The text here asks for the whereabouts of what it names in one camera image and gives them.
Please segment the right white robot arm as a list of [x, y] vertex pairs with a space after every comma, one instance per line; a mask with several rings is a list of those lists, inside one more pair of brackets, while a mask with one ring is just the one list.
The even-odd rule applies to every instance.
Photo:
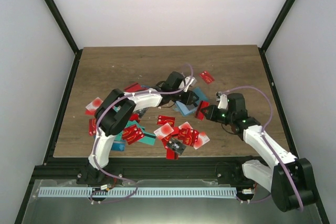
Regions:
[[303, 209], [318, 200], [311, 163], [281, 147], [254, 117], [249, 116], [241, 93], [222, 94], [217, 105], [200, 109], [204, 117], [229, 125], [233, 134], [250, 145], [265, 161], [246, 161], [233, 170], [233, 177], [244, 184], [253, 180], [266, 189], [282, 212]]

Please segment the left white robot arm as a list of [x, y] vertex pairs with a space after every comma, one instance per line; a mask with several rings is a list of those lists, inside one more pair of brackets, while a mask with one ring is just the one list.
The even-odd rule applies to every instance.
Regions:
[[190, 90], [196, 83], [192, 75], [183, 76], [173, 71], [160, 84], [136, 92], [114, 89], [95, 112], [96, 136], [88, 157], [89, 178], [95, 184], [102, 184], [107, 178], [104, 168], [109, 162], [109, 153], [115, 137], [124, 130], [131, 115], [137, 110], [165, 105], [170, 101], [191, 105], [198, 100]]

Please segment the red card black stripe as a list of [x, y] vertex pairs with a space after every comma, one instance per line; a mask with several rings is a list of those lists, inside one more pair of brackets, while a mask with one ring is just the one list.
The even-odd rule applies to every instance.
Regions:
[[202, 112], [202, 109], [206, 108], [209, 106], [209, 102], [207, 101], [200, 101], [197, 110], [195, 112], [195, 118], [197, 118], [198, 120], [202, 121], [204, 119], [204, 114]]

